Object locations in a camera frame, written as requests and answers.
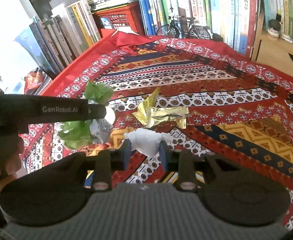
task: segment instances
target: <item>figurine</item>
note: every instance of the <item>figurine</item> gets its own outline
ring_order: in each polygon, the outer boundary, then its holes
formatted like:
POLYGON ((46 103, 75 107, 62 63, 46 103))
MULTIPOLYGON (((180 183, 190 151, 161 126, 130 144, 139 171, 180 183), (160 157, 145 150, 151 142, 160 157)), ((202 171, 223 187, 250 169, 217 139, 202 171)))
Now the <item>figurine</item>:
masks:
POLYGON ((279 32, 281 31, 281 25, 282 23, 278 20, 271 19, 269 20, 269 28, 267 29, 267 32, 271 37, 278 38, 280 36, 279 32))

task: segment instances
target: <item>bicycle wheel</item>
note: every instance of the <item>bicycle wheel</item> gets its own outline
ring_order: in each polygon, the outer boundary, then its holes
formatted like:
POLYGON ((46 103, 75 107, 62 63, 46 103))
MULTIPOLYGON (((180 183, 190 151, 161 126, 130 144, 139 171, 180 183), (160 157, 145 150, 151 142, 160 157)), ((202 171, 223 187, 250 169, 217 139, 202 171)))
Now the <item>bicycle wheel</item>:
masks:
POLYGON ((188 36, 193 39, 211 40, 210 33, 202 26, 193 25, 188 36))
POLYGON ((156 35, 165 35, 172 38, 178 38, 180 36, 179 29, 176 26, 171 26, 170 24, 165 24, 158 28, 156 35))

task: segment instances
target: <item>wooden cabinet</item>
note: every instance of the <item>wooden cabinet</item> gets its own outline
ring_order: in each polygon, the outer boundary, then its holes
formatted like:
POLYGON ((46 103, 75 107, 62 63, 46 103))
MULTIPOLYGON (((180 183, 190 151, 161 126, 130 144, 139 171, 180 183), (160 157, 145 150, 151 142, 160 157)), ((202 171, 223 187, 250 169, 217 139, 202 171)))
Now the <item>wooden cabinet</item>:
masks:
POLYGON ((256 28, 256 39, 251 60, 269 65, 293 77, 293 44, 282 38, 272 38, 263 28, 261 12, 256 28))

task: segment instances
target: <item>grey striped surface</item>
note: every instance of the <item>grey striped surface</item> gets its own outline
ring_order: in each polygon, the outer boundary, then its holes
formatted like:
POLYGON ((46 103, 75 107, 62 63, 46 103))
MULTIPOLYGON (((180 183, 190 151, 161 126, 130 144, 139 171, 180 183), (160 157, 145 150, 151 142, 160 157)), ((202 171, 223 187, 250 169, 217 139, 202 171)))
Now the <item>grey striped surface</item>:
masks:
POLYGON ((280 223, 259 228, 225 223, 195 194, 179 192, 170 183, 120 183, 111 192, 93 194, 84 209, 61 224, 9 224, 5 230, 16 240, 279 240, 287 232, 280 223))

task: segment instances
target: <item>crumpled white paper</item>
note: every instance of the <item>crumpled white paper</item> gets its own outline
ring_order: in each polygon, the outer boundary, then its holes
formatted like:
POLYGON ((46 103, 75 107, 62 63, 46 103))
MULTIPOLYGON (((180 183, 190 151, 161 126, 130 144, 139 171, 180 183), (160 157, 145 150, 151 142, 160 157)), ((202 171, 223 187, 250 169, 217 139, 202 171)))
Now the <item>crumpled white paper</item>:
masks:
POLYGON ((148 157, 154 157, 159 152, 160 141, 173 141, 168 133, 157 133, 143 128, 125 133, 124 138, 131 141, 131 150, 137 150, 148 157))

